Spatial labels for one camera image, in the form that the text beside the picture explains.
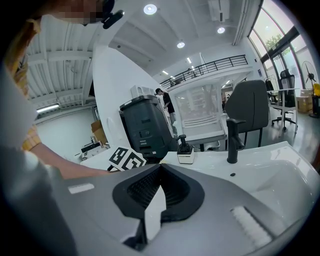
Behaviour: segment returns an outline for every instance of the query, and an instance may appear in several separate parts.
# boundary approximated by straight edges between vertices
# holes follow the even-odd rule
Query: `cardboard box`
[[[108,142],[100,120],[95,121],[91,124],[91,130],[97,141],[101,141],[103,145]]]
[[[309,113],[312,111],[312,98],[301,96],[296,97],[298,112],[300,113]]]
[[[311,97],[312,95],[313,95],[312,89],[302,89],[300,93],[301,97]]]

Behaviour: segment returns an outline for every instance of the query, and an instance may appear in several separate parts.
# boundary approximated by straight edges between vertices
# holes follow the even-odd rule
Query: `tree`
[[[267,41],[265,41],[265,47],[266,50],[269,51],[272,47],[275,46],[276,43],[278,43],[281,39],[281,35],[277,34],[276,36],[272,36],[270,39],[268,39]],[[287,53],[290,52],[290,48],[287,48],[283,51],[283,55],[286,55]]]

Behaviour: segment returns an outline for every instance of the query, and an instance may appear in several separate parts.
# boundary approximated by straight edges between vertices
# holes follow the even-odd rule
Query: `ventilation duct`
[[[213,22],[225,22],[230,16],[230,0],[209,0],[209,10]]]

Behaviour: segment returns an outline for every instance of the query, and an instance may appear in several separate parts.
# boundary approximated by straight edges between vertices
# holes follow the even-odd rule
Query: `white ceiling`
[[[154,15],[143,12],[149,1],[118,0],[114,9],[124,10],[125,16],[108,30],[102,24],[83,26],[42,17],[41,33],[27,49],[29,99],[37,109],[55,103],[60,108],[94,104],[89,91],[95,42],[109,44],[151,76],[204,49],[231,44],[243,1],[260,0],[220,1],[222,6],[230,3],[223,34],[217,33],[221,24],[212,21],[208,0],[153,0],[158,7]],[[180,41],[186,44],[182,49],[177,48]]]
[[[236,35],[242,2],[220,0],[222,7],[230,7],[223,13],[229,18],[220,23],[212,20],[208,0],[154,0],[157,12],[146,15],[143,8],[138,10],[120,28],[109,46],[154,76],[201,50],[231,44]],[[217,33],[219,27],[225,27],[223,34]],[[182,49],[177,48],[180,41],[185,42]]]

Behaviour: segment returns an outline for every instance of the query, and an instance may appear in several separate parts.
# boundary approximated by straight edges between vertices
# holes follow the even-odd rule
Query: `black lever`
[[[181,144],[179,145],[178,153],[189,153],[192,150],[192,146],[190,146],[188,143],[186,143],[186,135],[182,134],[180,135],[176,140],[181,140]]]
[[[239,138],[238,125],[243,124],[246,121],[235,120],[229,118],[226,121],[226,126],[228,127],[228,158],[226,159],[228,163],[235,164],[238,161],[238,151],[245,148],[244,143]]]

